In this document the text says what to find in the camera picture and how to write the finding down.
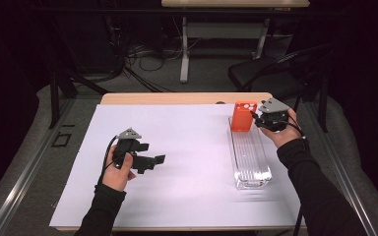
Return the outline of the clear plastic packaging box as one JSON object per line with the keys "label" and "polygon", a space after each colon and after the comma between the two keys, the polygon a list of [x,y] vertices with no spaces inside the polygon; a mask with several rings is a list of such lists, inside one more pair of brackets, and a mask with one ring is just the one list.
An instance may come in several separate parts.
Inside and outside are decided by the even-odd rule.
{"label": "clear plastic packaging box", "polygon": [[228,129],[232,171],[237,190],[259,190],[273,175],[265,156],[260,131],[252,126],[248,132]]}

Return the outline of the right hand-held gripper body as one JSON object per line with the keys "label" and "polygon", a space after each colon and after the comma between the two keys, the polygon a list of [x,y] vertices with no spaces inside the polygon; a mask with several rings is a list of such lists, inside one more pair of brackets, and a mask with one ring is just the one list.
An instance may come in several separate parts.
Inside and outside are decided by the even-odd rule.
{"label": "right hand-held gripper body", "polygon": [[272,132],[282,131],[286,128],[289,107],[281,101],[271,97],[262,102],[259,107],[261,115],[255,119],[259,128],[266,128]]}

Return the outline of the black folding chair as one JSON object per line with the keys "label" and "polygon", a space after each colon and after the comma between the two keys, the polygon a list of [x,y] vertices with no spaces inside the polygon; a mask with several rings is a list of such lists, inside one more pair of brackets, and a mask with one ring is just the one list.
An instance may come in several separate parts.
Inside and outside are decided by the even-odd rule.
{"label": "black folding chair", "polygon": [[332,43],[325,43],[278,59],[261,57],[231,65],[227,75],[237,91],[269,92],[280,101],[295,97],[294,110],[300,101],[313,101],[320,94],[318,123],[327,132],[328,76],[333,49]]}

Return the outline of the black metal stand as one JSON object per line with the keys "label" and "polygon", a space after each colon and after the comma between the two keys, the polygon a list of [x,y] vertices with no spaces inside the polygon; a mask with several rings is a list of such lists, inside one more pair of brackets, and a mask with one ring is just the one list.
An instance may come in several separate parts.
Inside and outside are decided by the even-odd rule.
{"label": "black metal stand", "polygon": [[60,105],[59,105],[59,91],[69,99],[76,98],[78,95],[77,89],[74,87],[74,82],[82,84],[89,89],[96,91],[99,94],[106,94],[107,90],[98,86],[97,84],[85,79],[72,70],[55,69],[50,76],[50,98],[51,98],[51,123],[50,129],[53,129],[60,119]]}

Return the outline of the white-legged wooden desk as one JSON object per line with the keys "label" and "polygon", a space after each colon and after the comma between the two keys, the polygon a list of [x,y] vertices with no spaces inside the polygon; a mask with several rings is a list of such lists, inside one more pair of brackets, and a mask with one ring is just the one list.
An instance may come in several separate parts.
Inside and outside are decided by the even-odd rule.
{"label": "white-legged wooden desk", "polygon": [[[218,9],[247,9],[247,10],[281,10],[307,8],[309,0],[161,0],[161,6],[165,8],[208,8]],[[262,55],[264,42],[269,28],[269,18],[258,23],[193,23],[182,18],[182,60],[180,82],[188,82],[189,74],[189,47],[188,39],[193,38],[257,38],[256,50],[252,58],[257,59]]]}

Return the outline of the orange phone case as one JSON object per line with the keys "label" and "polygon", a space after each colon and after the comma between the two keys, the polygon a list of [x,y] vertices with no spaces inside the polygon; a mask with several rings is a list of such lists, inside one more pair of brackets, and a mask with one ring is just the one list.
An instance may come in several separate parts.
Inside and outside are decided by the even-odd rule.
{"label": "orange phone case", "polygon": [[256,101],[236,101],[230,122],[230,129],[233,132],[248,132],[253,123],[252,114],[256,109]]}

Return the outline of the person's left hand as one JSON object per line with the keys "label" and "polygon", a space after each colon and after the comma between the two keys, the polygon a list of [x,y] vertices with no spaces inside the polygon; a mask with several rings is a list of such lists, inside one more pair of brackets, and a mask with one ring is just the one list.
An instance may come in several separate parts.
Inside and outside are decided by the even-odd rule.
{"label": "person's left hand", "polygon": [[102,177],[102,184],[118,192],[123,192],[129,181],[134,179],[136,175],[131,171],[133,165],[133,157],[130,153],[125,154],[122,167],[116,168],[113,163],[113,152],[116,146],[112,146],[109,150],[104,173]]}

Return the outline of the white table mat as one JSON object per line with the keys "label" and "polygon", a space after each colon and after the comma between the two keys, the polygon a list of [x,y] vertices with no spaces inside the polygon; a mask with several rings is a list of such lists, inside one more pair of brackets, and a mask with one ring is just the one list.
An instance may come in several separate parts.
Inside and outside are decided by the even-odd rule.
{"label": "white table mat", "polygon": [[117,230],[230,230],[294,225],[299,200],[273,143],[259,138],[273,178],[262,190],[239,190],[233,177],[230,104],[100,105],[56,210],[59,230],[80,226],[91,206],[110,140],[128,128],[164,163],[130,181],[115,219]]}

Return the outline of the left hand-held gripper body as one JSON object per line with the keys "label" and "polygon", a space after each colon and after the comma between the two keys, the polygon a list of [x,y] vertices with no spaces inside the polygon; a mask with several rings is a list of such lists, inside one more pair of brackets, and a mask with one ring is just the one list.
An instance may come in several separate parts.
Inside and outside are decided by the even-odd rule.
{"label": "left hand-held gripper body", "polygon": [[114,166],[118,169],[122,167],[125,154],[130,153],[133,157],[132,169],[136,169],[138,174],[144,174],[146,170],[153,170],[156,165],[154,157],[139,156],[139,151],[135,151],[137,144],[141,144],[139,135],[132,128],[129,128],[117,137],[118,142],[113,152]]}

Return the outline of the metal floor rail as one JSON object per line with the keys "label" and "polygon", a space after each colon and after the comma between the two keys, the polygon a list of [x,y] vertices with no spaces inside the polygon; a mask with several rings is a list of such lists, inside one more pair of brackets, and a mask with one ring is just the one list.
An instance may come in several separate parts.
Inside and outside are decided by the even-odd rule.
{"label": "metal floor rail", "polygon": [[321,128],[319,121],[318,121],[318,112],[315,108],[315,105],[312,103],[304,103],[304,107],[308,114],[311,116],[311,122],[313,127],[316,129],[316,133],[318,138],[321,140],[322,144],[325,146],[326,154],[329,157],[331,162],[331,168],[336,176],[336,179],[339,183],[339,186],[351,205],[354,209],[356,214],[359,217],[360,222],[362,223],[366,233],[368,236],[377,236],[377,233],[366,213],[366,210],[360,200],[358,193],[356,192],[355,188],[352,186],[350,179],[347,175],[347,171],[343,166],[343,163],[334,148],[334,143],[332,142],[331,138],[329,137],[328,133],[325,133]]}
{"label": "metal floor rail", "polygon": [[34,123],[0,181],[0,236],[71,236],[50,221],[74,162],[80,125],[76,102],[68,99],[55,127],[47,127],[49,106],[39,106]]}

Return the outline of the person's right hand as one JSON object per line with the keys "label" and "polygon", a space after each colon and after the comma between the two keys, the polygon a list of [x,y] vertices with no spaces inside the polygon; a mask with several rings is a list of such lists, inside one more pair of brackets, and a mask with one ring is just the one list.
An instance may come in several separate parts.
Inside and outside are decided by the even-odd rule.
{"label": "person's right hand", "polygon": [[266,128],[261,128],[261,132],[268,137],[277,148],[285,145],[286,143],[298,140],[302,137],[300,133],[300,126],[296,120],[296,113],[290,108],[288,111],[288,125],[286,128],[279,132],[272,132]]}

